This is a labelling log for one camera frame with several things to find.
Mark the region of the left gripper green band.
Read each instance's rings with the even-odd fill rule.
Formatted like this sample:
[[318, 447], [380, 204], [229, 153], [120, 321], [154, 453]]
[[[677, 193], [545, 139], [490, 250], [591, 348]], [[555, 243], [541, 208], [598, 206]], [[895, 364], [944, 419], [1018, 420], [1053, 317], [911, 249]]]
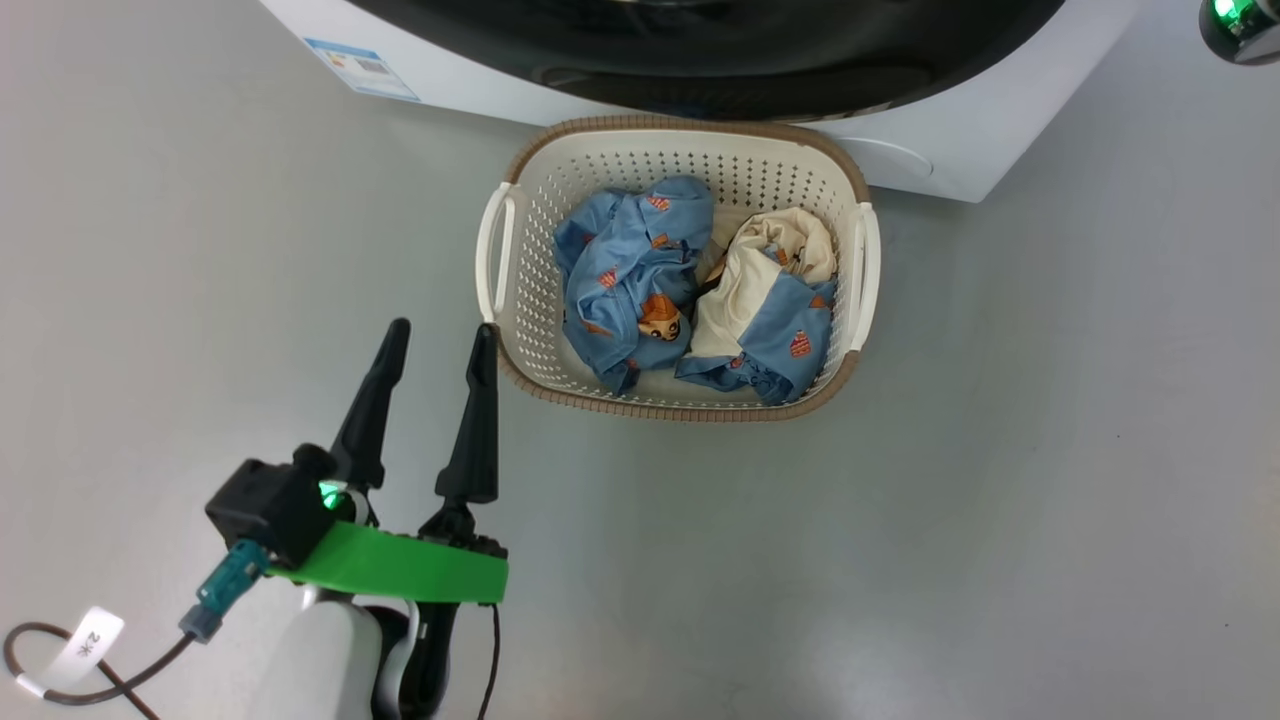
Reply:
[[[335, 480], [379, 489], [385, 480], [381, 451], [392, 396], [404, 370], [411, 336], [406, 318], [394, 319], [330, 447]], [[445, 503], [492, 503], [499, 496], [498, 336], [481, 324], [466, 368], [468, 397], [451, 460], [435, 493]], [[366, 594], [420, 603], [495, 605], [506, 597], [507, 559], [476, 550], [397, 536], [348, 521], [357, 503], [303, 503], [271, 512], [265, 546], [275, 553], [270, 575], [342, 594]]]

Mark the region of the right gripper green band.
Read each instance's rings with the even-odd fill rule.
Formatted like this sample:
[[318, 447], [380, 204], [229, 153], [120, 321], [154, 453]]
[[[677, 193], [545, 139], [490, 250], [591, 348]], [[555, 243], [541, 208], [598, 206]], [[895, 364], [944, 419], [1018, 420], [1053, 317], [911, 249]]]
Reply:
[[1280, 63], [1280, 0], [1202, 0], [1204, 46], [1236, 67]]

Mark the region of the blue printed shirt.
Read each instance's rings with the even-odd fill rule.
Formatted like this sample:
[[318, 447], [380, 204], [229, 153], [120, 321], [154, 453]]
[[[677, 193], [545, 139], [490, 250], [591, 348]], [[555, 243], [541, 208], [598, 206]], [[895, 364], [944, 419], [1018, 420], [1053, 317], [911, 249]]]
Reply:
[[696, 269], [714, 210], [701, 179], [676, 176], [639, 193], [596, 192], [556, 228], [562, 331], [612, 395], [626, 395], [644, 372], [669, 369], [687, 352]]

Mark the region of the cream and blue garment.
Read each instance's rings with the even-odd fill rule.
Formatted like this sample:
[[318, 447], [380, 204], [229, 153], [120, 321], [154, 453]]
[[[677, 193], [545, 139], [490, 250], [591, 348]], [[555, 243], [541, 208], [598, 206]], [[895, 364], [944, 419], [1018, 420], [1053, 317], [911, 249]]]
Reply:
[[818, 379], [835, 323], [838, 264], [826, 224], [801, 208], [749, 217], [695, 304], [675, 378], [765, 406], [797, 402]]

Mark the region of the black round glass washer door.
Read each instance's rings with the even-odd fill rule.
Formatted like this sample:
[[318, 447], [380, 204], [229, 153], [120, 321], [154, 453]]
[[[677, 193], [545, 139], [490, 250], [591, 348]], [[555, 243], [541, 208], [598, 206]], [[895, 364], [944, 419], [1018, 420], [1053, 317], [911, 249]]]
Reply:
[[899, 108], [989, 69], [1065, 0], [349, 0], [493, 70], [704, 120]]

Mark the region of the white front-load washing machine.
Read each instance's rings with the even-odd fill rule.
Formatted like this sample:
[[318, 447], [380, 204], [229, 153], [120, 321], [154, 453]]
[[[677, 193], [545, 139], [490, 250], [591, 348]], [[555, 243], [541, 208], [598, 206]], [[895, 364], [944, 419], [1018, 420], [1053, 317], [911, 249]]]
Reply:
[[[1010, 56], [956, 88], [902, 108], [813, 120], [809, 128], [841, 146], [840, 140], [850, 137], [897, 143], [934, 167], [929, 178], [867, 178], [870, 184], [979, 202], [1102, 61], [1135, 19], [1140, 1], [1065, 0], [1046, 27]], [[616, 105], [485, 69], [457, 53], [412, 38], [348, 0], [259, 3], [312, 55], [303, 38], [375, 51], [419, 95], [419, 105], [535, 127], [625, 113]]]

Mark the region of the cream perforated laundry basket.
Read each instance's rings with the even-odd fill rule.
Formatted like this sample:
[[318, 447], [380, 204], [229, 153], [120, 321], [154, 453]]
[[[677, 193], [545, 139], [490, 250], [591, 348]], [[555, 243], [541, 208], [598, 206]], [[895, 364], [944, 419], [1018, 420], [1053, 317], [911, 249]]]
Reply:
[[[703, 181], [719, 205], [801, 208], [832, 234], [838, 264], [833, 337], [820, 373], [797, 401], [768, 407], [749, 389], [719, 393], [669, 370], [614, 396], [566, 340], [553, 229], [591, 193], [636, 192], [672, 176]], [[475, 288], [483, 320], [495, 334], [497, 366], [534, 398], [663, 421], [763, 423], [809, 414], [845, 387], [870, 333], [881, 268], [870, 187], [835, 140], [795, 126], [590, 117], [545, 129], [515, 156], [481, 215]]]

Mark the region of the blue energy label sticker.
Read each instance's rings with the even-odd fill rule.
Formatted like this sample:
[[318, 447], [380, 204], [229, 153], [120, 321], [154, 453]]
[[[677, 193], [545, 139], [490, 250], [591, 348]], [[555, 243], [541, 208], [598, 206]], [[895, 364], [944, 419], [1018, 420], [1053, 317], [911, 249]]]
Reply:
[[403, 102], [422, 102], [375, 51], [316, 38], [303, 38], [303, 42], [356, 94]]

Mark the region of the round filter cover flap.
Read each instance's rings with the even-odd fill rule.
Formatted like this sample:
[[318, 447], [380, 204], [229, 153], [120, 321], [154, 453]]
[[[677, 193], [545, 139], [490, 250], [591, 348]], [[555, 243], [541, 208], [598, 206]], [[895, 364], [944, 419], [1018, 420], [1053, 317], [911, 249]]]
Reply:
[[934, 169], [929, 159], [897, 143], [861, 137], [841, 138], [840, 142], [869, 181], [929, 178]]

